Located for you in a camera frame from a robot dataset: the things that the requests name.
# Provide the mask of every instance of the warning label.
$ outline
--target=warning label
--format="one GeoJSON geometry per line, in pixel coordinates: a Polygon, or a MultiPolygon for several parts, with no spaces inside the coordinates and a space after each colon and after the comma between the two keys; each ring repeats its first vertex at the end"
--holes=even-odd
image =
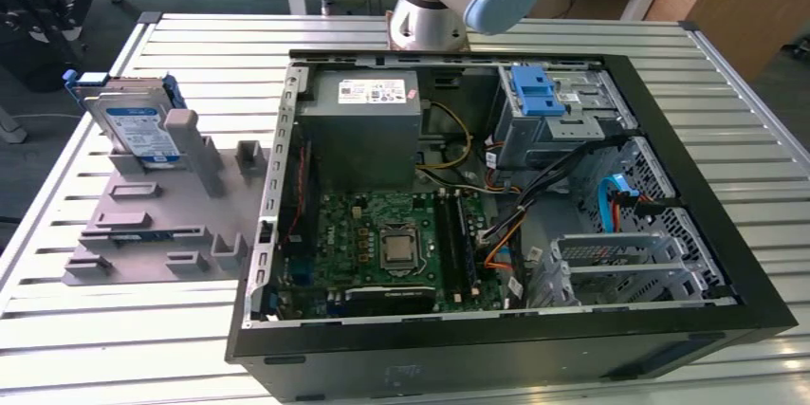
{"type": "Polygon", "coordinates": [[[338,102],[405,103],[406,80],[344,80],[340,85],[338,102]]]}

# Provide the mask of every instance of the gray floor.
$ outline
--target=gray floor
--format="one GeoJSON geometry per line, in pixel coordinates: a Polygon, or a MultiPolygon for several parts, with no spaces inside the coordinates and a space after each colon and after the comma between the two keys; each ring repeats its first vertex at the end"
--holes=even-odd
{"type": "MultiPolygon", "coordinates": [[[[365,0],[338,1],[336,14],[366,14],[365,0]]],[[[392,9],[397,0],[384,0],[392,9]]],[[[320,0],[308,0],[310,11],[320,10],[320,0]]],[[[119,49],[133,31],[142,11],[185,13],[264,13],[288,14],[286,0],[126,0],[113,5],[95,0],[86,21],[83,40],[89,45],[87,71],[107,71],[119,49]]],[[[803,141],[810,146],[810,63],[779,55],[753,85],[756,91],[803,141]]],[[[26,90],[0,66],[0,101],[13,115],[81,115],[82,109],[62,91],[35,94],[26,90]]],[[[25,144],[0,142],[0,216],[22,217],[34,201],[39,187],[51,171],[62,148],[77,126],[66,117],[21,118],[30,133],[25,144]]],[[[14,233],[14,225],[0,224],[0,248],[14,233]]]]}

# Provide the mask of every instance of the black connector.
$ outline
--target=black connector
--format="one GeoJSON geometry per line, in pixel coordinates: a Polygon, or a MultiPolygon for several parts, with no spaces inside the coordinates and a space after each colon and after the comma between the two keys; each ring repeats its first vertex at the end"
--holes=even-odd
{"type": "Polygon", "coordinates": [[[669,208],[684,207],[680,198],[660,198],[653,201],[640,201],[634,206],[634,213],[640,217],[661,215],[669,208]]]}
{"type": "Polygon", "coordinates": [[[620,207],[632,208],[638,204],[640,195],[633,196],[630,192],[613,192],[610,194],[612,200],[617,202],[620,207]]]}

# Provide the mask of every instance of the aluminum slotted table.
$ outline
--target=aluminum slotted table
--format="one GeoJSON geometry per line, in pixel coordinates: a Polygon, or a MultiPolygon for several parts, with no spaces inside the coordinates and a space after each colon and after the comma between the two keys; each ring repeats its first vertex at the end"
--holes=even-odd
{"type": "MultiPolygon", "coordinates": [[[[801,403],[810,400],[810,159],[700,32],[675,23],[525,21],[474,50],[625,54],[800,327],[656,381],[385,403],[801,403]]],[[[221,148],[270,146],[292,48],[385,49],[382,18],[145,14],[113,75],[178,78],[221,148]]],[[[273,403],[225,360],[235,281],[69,287],[63,265],[102,193],[109,140],[85,116],[0,257],[3,403],[273,403]]]]}

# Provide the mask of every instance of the blue latch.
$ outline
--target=blue latch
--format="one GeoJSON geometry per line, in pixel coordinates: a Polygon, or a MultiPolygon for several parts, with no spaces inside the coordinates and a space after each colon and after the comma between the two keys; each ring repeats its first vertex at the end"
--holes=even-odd
{"type": "Polygon", "coordinates": [[[566,107],[554,96],[554,82],[540,66],[513,66],[512,80],[524,104],[525,116],[562,116],[566,107]]]}
{"type": "Polygon", "coordinates": [[[87,72],[79,78],[79,73],[77,70],[67,70],[62,75],[62,79],[65,80],[65,88],[67,89],[67,93],[71,94],[77,103],[86,109],[85,104],[82,103],[82,97],[74,90],[75,87],[105,87],[107,81],[111,79],[110,73],[99,73],[99,72],[87,72]]]}

